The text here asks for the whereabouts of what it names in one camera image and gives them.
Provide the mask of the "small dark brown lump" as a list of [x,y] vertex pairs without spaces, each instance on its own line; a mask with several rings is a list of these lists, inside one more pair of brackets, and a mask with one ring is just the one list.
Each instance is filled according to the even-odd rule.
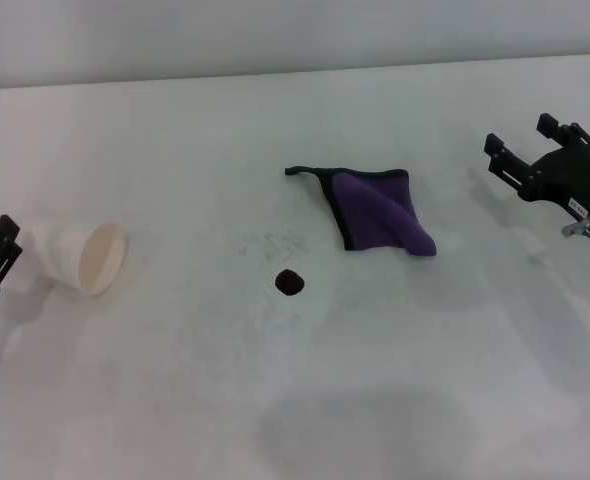
[[295,296],[304,289],[305,280],[295,271],[284,269],[275,277],[274,285],[285,296]]

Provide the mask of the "purple rag with black trim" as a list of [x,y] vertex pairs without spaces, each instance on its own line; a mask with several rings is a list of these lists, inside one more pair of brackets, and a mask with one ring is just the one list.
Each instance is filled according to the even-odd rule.
[[437,255],[433,238],[416,215],[407,171],[293,166],[285,174],[318,179],[347,251],[393,247],[416,257]]

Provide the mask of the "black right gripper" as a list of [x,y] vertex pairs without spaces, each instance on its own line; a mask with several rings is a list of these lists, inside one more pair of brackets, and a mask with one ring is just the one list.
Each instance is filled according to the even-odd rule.
[[484,145],[490,157],[488,170],[527,202],[552,202],[579,219],[581,215],[570,206],[574,200],[590,216],[590,135],[578,123],[560,124],[549,113],[539,116],[537,131],[562,147],[579,142],[588,149],[561,148],[528,165],[490,133]]

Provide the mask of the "white paper cup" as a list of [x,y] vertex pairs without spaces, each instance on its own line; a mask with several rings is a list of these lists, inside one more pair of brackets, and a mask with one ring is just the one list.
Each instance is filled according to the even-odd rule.
[[37,218],[23,235],[33,267],[85,296],[103,294],[117,277],[127,238],[115,223]]

